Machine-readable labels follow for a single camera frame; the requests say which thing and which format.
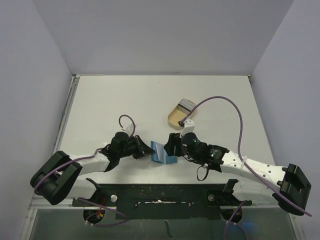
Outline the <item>blue card holder wallet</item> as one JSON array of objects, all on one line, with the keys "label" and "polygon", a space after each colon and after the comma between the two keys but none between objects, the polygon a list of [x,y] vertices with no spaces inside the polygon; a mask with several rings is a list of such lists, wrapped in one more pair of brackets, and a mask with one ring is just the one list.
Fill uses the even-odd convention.
[{"label": "blue card holder wallet", "polygon": [[163,165],[176,164],[178,162],[176,156],[168,156],[163,144],[151,141],[150,146],[155,151],[155,153],[151,155],[152,162]]}]

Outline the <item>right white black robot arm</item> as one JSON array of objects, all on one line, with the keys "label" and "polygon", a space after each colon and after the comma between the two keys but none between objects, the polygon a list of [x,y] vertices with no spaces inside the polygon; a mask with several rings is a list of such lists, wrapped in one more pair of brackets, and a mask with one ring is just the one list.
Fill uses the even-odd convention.
[{"label": "right white black robot arm", "polygon": [[164,145],[168,156],[185,157],[207,171],[233,174],[256,182],[245,187],[240,182],[222,192],[230,205],[237,201],[263,201],[277,203],[281,209],[297,216],[307,214],[312,185],[301,168],[290,163],[287,167],[262,163],[241,157],[225,147],[207,144],[195,133],[181,136],[171,133]]}]

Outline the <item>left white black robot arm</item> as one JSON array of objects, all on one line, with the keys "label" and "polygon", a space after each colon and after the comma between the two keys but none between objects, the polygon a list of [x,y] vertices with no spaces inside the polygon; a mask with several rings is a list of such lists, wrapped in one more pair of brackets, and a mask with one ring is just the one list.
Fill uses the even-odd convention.
[{"label": "left white black robot arm", "polygon": [[122,158],[138,160],[155,153],[140,136],[117,132],[110,143],[91,155],[70,156],[62,150],[55,152],[33,175],[30,185],[36,195],[44,197],[51,205],[57,205],[66,198],[84,198],[95,206],[102,199],[99,185],[90,179],[79,179],[79,176],[109,172],[119,165]]}]

